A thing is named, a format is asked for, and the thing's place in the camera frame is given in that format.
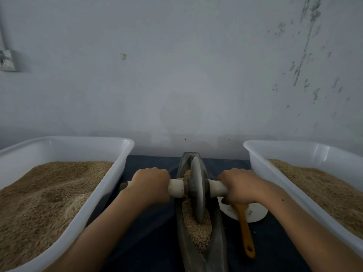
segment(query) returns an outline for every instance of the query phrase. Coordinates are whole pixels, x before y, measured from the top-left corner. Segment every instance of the person's left arm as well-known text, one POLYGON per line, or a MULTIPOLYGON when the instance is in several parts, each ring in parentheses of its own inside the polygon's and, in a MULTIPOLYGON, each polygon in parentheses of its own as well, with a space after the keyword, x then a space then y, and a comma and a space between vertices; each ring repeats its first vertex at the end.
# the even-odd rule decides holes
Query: person's left arm
POLYGON ((149 206, 170 201, 167 170, 138 170, 116 199, 44 272, 97 272, 133 221, 149 206))

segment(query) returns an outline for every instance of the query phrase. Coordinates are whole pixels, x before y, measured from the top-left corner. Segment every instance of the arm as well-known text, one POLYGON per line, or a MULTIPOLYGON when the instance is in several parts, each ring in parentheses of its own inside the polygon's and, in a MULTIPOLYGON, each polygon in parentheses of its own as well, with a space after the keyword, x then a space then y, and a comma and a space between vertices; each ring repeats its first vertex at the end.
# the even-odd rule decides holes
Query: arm
POLYGON ((228 188, 226 200, 264 205, 314 272, 361 271, 363 260, 303 210, 284 189, 250 170, 232 169, 217 178, 228 188))
POLYGON ((169 181, 170 175, 166 170, 138 170, 129 186, 44 271, 100 271, 132 222, 150 205, 169 202, 169 181))

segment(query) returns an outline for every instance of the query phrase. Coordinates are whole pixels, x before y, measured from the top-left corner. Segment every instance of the white switch box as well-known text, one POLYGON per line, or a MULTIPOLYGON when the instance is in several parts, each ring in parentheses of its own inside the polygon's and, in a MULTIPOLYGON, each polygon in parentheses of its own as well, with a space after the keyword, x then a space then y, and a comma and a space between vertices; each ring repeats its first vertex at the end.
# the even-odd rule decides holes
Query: white switch box
POLYGON ((14 53, 11 50, 0 50, 0 71, 17 71, 13 58, 14 53))

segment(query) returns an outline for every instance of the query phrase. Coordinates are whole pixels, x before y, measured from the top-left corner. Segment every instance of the orange handle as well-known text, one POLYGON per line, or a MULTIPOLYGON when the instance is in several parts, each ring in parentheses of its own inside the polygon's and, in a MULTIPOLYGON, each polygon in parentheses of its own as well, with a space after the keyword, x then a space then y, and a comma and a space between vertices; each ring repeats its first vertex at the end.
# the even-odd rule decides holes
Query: orange handle
POLYGON ((251 236, 251 232, 248 227, 247 219, 245 211, 248 208, 248 205, 242 205, 242 204, 233 204, 234 209, 238 213, 238 220, 240 222, 241 226, 241 233, 242 233, 242 242, 243 247, 245 249, 246 255, 254 259, 256 257, 256 252, 254 250, 253 240, 251 236))

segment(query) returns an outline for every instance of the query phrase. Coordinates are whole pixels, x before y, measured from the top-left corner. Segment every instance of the white plastic tray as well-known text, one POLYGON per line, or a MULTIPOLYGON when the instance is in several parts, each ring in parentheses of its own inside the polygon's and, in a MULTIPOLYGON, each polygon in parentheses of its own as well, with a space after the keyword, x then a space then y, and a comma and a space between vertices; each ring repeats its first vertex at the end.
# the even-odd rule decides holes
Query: white plastic tray
POLYGON ((14 272, 43 271, 73 243, 103 195, 113 190, 134 147, 127 138, 49 136, 31 139, 0 151, 0 189, 17 181, 33 167, 54 161, 114 162, 60 238, 35 259, 14 272))
POLYGON ((363 191, 363 157, 314 142, 250 140, 243 146, 249 151, 252 170, 258 176, 284 188, 311 216, 363 258, 363 240, 346 230, 268 161, 279 159, 293 166, 320 169, 363 191))

